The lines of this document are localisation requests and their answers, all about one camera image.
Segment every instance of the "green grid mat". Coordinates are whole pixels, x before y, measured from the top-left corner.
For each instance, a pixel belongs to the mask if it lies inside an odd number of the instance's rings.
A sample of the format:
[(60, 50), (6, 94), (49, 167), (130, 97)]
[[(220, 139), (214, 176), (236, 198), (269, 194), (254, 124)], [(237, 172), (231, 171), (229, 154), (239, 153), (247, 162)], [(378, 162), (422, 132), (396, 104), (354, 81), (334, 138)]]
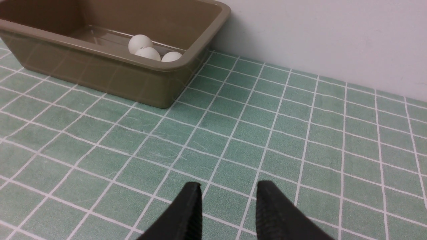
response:
[(427, 236), (427, 103), (215, 51), (157, 109), (0, 41), (0, 153), (1, 239), (135, 239), (188, 181), (204, 239), (256, 239), (259, 180), (336, 239)]

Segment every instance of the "white ball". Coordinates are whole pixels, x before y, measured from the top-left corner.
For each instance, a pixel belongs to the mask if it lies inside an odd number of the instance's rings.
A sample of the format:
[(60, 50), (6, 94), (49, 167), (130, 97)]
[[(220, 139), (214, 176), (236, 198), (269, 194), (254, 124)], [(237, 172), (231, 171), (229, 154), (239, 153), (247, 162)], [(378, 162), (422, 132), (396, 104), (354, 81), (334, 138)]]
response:
[(160, 54), (152, 47), (140, 48), (138, 51), (136, 51), (135, 55), (160, 61)]
[(128, 49), (130, 53), (135, 54), (138, 49), (143, 47), (153, 47), (153, 42), (149, 37), (139, 34), (129, 40)]
[(162, 58), (162, 62), (168, 62), (168, 61), (176, 61), (178, 60), (180, 57), (182, 56), (182, 54), (178, 53), (178, 52), (169, 52), (166, 53), (163, 58)]

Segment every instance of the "bin rim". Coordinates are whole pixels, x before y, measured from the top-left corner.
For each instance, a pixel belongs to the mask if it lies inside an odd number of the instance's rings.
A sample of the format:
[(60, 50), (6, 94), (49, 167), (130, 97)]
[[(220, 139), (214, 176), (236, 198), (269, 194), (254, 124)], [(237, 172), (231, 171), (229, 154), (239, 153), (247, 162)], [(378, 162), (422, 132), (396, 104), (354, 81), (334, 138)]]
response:
[(14, 23), (0, 19), (0, 30), (17, 33), (24, 36), (29, 36), (53, 44), (70, 47), (72, 49), (81, 50), (95, 55), (103, 56), (109, 59), (114, 59), (126, 62), (135, 66), (148, 68), (155, 71), (169, 72), (181, 69), (189, 65), (201, 51), (209, 44), (212, 38), (216, 35), (219, 29), (231, 14), (231, 9), (228, 5), (215, 0), (195, 0), (206, 2), (221, 7), (221, 12), (206, 28), (206, 30), (197, 38), (197, 40), (185, 51), (182, 57), (172, 62), (161, 62), (148, 58), (142, 58), (133, 55), (129, 52), (100, 46), (94, 43), (86, 42), (69, 36), (48, 32), (30, 26)]

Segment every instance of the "white wall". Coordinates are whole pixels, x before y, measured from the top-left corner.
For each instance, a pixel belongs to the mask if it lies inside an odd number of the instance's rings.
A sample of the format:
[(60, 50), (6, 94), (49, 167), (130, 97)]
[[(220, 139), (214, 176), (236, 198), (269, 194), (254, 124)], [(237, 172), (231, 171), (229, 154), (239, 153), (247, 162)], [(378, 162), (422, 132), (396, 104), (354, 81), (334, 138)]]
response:
[(220, 0), (219, 50), (427, 101), (426, 0)]

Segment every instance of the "tan plastic tub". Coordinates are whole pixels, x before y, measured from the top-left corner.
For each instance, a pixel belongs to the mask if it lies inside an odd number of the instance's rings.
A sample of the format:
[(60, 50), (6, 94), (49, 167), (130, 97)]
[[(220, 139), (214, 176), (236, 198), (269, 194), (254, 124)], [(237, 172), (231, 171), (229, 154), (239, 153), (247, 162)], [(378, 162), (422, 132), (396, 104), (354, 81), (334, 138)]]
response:
[[(230, 15), (213, 0), (0, 0), (0, 37), (27, 69), (159, 108), (201, 66)], [(128, 51), (150, 37), (159, 62)]]

